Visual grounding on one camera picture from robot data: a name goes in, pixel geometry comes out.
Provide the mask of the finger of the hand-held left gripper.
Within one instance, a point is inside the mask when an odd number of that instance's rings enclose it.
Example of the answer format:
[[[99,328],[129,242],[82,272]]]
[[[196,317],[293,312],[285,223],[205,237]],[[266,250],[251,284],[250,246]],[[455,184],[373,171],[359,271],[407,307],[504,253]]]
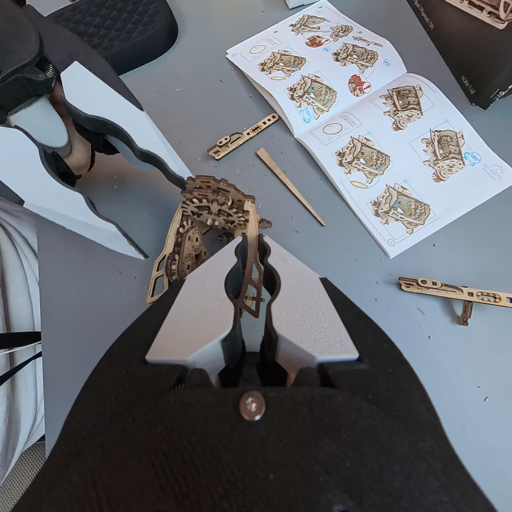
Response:
[[[54,175],[42,146],[22,129],[1,127],[1,183],[30,211],[119,253],[148,258],[86,195]]]
[[[86,129],[121,141],[135,158],[184,189],[189,169],[146,112],[75,61],[61,72],[67,112]]]

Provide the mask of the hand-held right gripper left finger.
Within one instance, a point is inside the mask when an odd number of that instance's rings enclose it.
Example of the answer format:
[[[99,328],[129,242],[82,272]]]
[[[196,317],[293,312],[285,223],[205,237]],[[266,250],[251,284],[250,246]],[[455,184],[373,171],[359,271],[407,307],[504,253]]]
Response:
[[[240,236],[193,271],[146,361],[202,368],[210,377],[225,367],[235,368],[244,347],[239,305],[244,266],[245,236]]]

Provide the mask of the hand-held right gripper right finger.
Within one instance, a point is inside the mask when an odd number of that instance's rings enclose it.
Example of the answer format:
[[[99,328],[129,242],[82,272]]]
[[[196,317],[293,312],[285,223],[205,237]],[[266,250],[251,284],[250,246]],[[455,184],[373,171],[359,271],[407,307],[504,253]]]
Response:
[[[319,275],[267,235],[261,235],[266,306],[262,363],[295,379],[319,363],[359,357]]]

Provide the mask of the wooden mechanical gear model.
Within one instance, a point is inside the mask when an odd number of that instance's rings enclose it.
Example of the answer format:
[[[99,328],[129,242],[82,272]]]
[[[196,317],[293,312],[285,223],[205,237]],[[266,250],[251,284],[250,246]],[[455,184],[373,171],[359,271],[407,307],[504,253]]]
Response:
[[[203,236],[220,230],[224,245],[247,236],[247,259],[242,265],[243,285],[238,293],[241,311],[259,317],[264,272],[259,263],[259,230],[272,227],[257,212],[255,197],[226,179],[189,177],[181,191],[183,201],[170,224],[164,249],[155,261],[146,302],[156,301],[178,279],[186,278],[210,258]]]

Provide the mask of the person's left hand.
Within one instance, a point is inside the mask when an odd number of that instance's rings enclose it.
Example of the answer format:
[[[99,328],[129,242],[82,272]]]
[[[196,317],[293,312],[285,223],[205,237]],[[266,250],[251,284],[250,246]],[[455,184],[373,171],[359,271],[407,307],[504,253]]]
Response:
[[[49,101],[65,124],[71,148],[68,156],[64,157],[64,161],[73,170],[75,176],[81,176],[94,166],[95,157],[91,144],[75,129],[73,120],[67,113],[62,100],[64,96],[61,82],[55,81],[54,92],[50,95]]]

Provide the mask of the person's white shirt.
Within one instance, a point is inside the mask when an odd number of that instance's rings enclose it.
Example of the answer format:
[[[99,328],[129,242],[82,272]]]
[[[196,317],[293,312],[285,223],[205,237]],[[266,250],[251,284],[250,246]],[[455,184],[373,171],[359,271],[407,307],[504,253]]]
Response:
[[[35,220],[1,200],[1,333],[41,330]],[[45,433],[42,358],[1,385],[1,449],[24,451]]]

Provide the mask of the wooden strip with cross peg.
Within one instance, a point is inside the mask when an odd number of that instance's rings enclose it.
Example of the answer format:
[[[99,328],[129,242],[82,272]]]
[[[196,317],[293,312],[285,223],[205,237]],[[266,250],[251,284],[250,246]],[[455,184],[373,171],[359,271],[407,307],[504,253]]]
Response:
[[[401,289],[406,292],[463,301],[462,313],[459,316],[459,324],[462,326],[468,326],[473,311],[473,304],[511,308],[511,293],[455,286],[442,283],[438,279],[428,278],[413,279],[400,277],[398,282]]]

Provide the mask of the long perforated wooden strip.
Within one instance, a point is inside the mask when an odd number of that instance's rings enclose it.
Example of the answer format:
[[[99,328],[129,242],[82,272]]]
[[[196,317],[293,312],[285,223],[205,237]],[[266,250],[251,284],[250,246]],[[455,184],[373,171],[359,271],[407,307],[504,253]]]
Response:
[[[221,138],[214,146],[209,148],[207,152],[215,160],[221,160],[235,149],[245,144],[253,137],[256,137],[256,135],[263,132],[268,127],[272,126],[278,121],[278,119],[279,115],[277,113],[272,113],[246,131],[236,132]]]

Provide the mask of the pointed wooden stick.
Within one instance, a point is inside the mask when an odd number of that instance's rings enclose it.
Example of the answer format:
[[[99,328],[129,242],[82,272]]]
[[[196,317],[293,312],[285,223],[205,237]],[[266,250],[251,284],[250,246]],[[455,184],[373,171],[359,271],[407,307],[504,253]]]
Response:
[[[317,214],[317,212],[312,208],[309,202],[304,198],[304,196],[298,191],[297,187],[290,181],[290,179],[286,176],[286,173],[283,172],[280,167],[275,163],[275,161],[270,157],[270,155],[266,152],[264,148],[260,148],[256,151],[256,155],[266,164],[266,166],[280,179],[280,181],[285,185],[286,188],[301,202],[301,204],[314,216],[314,218],[320,223],[321,226],[325,226],[325,222],[322,218]]]

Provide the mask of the open instruction booklet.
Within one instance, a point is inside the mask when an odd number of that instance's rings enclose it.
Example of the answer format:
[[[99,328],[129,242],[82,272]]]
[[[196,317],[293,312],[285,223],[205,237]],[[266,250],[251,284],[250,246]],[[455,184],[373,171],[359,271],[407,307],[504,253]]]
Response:
[[[511,167],[439,88],[328,1],[226,56],[390,258],[511,186]]]

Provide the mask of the black product box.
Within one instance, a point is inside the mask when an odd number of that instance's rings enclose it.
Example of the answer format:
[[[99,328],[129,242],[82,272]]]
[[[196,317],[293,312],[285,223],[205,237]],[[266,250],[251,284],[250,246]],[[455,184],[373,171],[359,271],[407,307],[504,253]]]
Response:
[[[470,103],[511,95],[511,1],[407,1]]]

